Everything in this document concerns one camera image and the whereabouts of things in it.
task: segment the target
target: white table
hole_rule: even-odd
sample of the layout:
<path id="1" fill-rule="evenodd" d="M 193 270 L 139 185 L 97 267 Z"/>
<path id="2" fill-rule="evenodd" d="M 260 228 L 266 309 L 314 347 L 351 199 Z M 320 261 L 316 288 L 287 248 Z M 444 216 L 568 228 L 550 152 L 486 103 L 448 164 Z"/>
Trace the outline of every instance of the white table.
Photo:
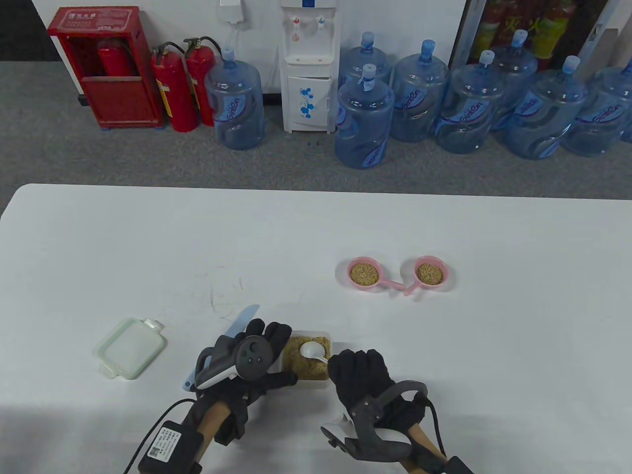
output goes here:
<path id="1" fill-rule="evenodd" d="M 477 474 L 629 472 L 631 242 L 632 202 L 25 186 L 0 220 L 0 471 L 122 472 L 198 351 L 259 303 L 426 382 L 448 453 Z M 368 255 L 394 279 L 407 262 L 410 283 L 424 254 L 453 268 L 450 291 L 334 277 Z M 125 317 L 160 320 L 167 347 L 107 380 L 91 351 Z M 204 472 L 400 472 L 327 445 L 341 410 L 333 387 L 270 394 Z"/>

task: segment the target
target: blue knife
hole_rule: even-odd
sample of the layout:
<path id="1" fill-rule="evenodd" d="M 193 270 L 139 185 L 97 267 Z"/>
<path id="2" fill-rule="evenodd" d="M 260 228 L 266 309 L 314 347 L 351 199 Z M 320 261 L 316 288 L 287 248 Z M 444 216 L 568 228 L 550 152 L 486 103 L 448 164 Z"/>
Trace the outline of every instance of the blue knife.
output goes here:
<path id="1" fill-rule="evenodd" d="M 228 331 L 224 333 L 225 336 L 235 337 L 238 333 L 243 332 L 246 329 L 248 323 L 254 318 L 257 310 L 259 309 L 259 305 L 250 305 L 244 308 L 235 322 L 231 324 L 231 327 L 228 328 Z M 210 356 L 206 358 L 204 361 L 204 368 L 207 368 L 210 365 Z M 193 384 L 195 382 L 195 367 L 191 374 L 185 380 L 185 383 L 182 384 L 182 390 L 185 392 L 193 391 Z"/>

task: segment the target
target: white measuring spoon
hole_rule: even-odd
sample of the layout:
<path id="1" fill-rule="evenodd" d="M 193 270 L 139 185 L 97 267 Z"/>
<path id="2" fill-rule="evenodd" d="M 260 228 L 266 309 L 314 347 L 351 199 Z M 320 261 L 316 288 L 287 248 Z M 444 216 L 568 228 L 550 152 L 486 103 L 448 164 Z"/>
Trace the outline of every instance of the white measuring spoon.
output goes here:
<path id="1" fill-rule="evenodd" d="M 301 356 L 306 359 L 316 359 L 324 363 L 329 363 L 329 360 L 325 359 L 325 348 L 316 341 L 306 342 L 298 351 Z"/>

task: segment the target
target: grain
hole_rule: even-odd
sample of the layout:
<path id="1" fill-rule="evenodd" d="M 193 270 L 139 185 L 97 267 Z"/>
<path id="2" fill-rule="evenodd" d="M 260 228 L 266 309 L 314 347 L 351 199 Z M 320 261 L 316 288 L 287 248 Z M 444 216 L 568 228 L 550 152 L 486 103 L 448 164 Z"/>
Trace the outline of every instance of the grain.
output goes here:
<path id="1" fill-rule="evenodd" d="M 417 268 L 417 276 L 426 285 L 438 285 L 443 281 L 443 272 L 435 265 L 421 264 Z"/>
<path id="2" fill-rule="evenodd" d="M 283 370 L 298 375 L 299 380 L 327 380 L 327 364 L 320 360 L 307 359 L 299 352 L 301 346 L 309 341 L 316 341 L 325 348 L 325 357 L 331 357 L 331 341 L 326 337 L 291 337 L 283 350 Z"/>
<path id="3" fill-rule="evenodd" d="M 362 286 L 371 286 L 380 279 L 377 269 L 371 264 L 355 264 L 349 271 L 349 277 Z"/>

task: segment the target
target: pink handle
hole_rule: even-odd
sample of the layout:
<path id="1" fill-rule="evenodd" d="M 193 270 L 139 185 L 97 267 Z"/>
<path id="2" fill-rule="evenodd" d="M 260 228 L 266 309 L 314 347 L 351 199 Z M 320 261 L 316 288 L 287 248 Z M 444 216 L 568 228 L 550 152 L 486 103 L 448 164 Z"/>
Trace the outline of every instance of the pink handle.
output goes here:
<path id="1" fill-rule="evenodd" d="M 396 281 L 391 281 L 391 280 L 382 280 L 380 282 L 380 285 L 389 286 L 391 288 L 398 289 L 400 291 L 406 289 L 406 287 L 402 285 L 401 283 L 397 283 Z"/>
<path id="2" fill-rule="evenodd" d="M 404 291 L 404 296 L 408 296 L 410 295 L 414 290 L 416 290 L 417 288 L 419 288 L 421 285 L 419 285 L 418 282 L 414 282 L 413 285 L 411 287 L 409 287 L 406 291 Z"/>

